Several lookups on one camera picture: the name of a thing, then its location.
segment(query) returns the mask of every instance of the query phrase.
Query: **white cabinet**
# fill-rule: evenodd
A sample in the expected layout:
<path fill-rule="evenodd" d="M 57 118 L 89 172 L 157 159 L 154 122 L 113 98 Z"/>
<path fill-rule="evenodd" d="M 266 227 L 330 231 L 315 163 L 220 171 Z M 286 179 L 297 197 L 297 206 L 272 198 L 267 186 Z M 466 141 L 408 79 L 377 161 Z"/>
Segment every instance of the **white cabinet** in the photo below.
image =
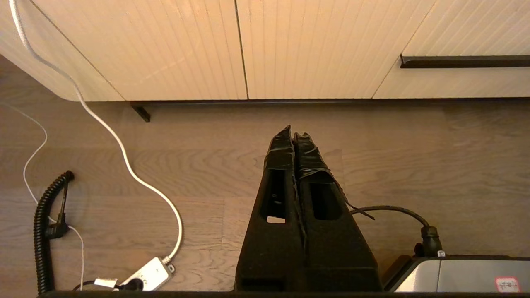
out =
<path fill-rule="evenodd" d="M 128 101 L 246 99 L 233 0 L 35 2 Z"/>
<path fill-rule="evenodd" d="M 43 58 L 72 76 L 88 101 L 122 101 L 123 98 L 68 40 L 29 1 L 19 1 L 20 17 L 31 46 Z M 0 54 L 31 75 L 53 93 L 77 100 L 68 80 L 35 60 L 16 32 L 8 0 L 0 1 Z"/>
<path fill-rule="evenodd" d="M 250 99 L 371 98 L 433 0 L 237 0 Z"/>
<path fill-rule="evenodd" d="M 529 0 L 438 0 L 403 56 L 530 55 Z M 530 67 L 400 69 L 374 98 L 530 97 Z"/>

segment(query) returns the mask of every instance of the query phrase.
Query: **red and white label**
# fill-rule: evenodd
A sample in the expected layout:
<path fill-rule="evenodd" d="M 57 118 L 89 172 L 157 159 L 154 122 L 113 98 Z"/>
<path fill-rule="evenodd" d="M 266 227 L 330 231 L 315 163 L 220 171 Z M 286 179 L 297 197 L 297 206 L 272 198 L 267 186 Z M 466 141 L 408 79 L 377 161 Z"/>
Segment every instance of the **red and white label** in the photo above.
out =
<path fill-rule="evenodd" d="M 519 282 L 515 277 L 497 277 L 495 279 L 497 291 L 501 293 L 519 293 Z"/>

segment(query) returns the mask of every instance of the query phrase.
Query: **cabinet leg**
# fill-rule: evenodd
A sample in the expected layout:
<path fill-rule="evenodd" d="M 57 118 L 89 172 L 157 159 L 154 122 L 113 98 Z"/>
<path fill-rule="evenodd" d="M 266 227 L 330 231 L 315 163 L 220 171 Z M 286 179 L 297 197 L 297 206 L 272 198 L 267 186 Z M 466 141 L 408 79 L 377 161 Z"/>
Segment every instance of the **cabinet leg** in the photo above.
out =
<path fill-rule="evenodd" d="M 134 105 L 131 105 L 131 107 L 138 113 L 138 115 L 140 115 L 140 117 L 145 122 L 151 122 L 151 115 L 149 115 L 149 113 L 143 107 Z"/>

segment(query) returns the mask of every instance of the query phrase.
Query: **black cabinet handle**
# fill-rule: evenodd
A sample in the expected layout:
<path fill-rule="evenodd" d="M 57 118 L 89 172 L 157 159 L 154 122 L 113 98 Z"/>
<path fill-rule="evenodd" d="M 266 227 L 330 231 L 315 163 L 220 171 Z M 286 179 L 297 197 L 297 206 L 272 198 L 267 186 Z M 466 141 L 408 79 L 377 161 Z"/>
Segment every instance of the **black cabinet handle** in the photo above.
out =
<path fill-rule="evenodd" d="M 530 56 L 430 56 L 401 55 L 401 68 L 530 67 Z"/>

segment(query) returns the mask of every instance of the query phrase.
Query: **wooden floor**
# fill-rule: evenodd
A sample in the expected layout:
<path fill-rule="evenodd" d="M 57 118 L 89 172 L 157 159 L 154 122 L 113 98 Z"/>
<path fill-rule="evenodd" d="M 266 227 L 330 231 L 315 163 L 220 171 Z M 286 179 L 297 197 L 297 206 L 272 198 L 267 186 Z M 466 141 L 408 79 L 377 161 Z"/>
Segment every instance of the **wooden floor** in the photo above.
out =
<path fill-rule="evenodd" d="M 85 280 L 124 279 L 176 238 L 162 199 L 128 174 L 114 139 L 76 102 L 57 98 L 0 59 L 0 101 L 41 122 L 48 144 L 28 167 L 40 196 L 72 170 L 69 224 L 85 240 Z M 292 124 L 308 132 L 350 202 L 410 208 L 439 229 L 452 254 L 530 257 L 530 102 L 398 103 L 368 106 L 150 107 L 144 123 L 125 103 L 90 105 L 128 149 L 133 168 L 182 213 L 176 276 L 163 290 L 227 291 L 274 134 Z M 43 140 L 31 121 L 0 106 L 0 288 L 36 295 L 35 204 L 22 168 Z M 420 240 L 403 214 L 356 217 L 384 271 Z M 52 242 L 58 289 L 79 283 L 74 233 Z"/>

